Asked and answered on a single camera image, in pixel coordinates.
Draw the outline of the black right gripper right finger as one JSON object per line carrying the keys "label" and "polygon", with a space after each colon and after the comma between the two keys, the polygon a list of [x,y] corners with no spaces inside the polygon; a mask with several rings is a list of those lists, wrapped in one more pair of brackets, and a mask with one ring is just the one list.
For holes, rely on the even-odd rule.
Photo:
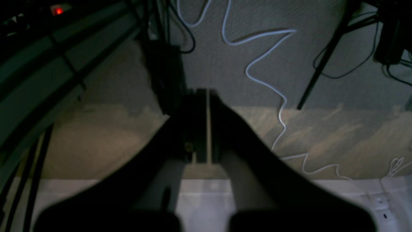
{"label": "black right gripper right finger", "polygon": [[230,232],[375,232],[371,213],[282,162],[246,121],[209,95],[212,162],[227,173],[236,211]]}

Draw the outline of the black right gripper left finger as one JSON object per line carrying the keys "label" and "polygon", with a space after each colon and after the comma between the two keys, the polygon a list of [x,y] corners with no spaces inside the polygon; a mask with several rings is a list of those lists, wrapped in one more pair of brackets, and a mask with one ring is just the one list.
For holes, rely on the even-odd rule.
{"label": "black right gripper left finger", "polygon": [[189,91],[146,146],[120,169],[38,216],[35,232],[181,232],[175,214],[181,179],[193,161],[206,90]]}

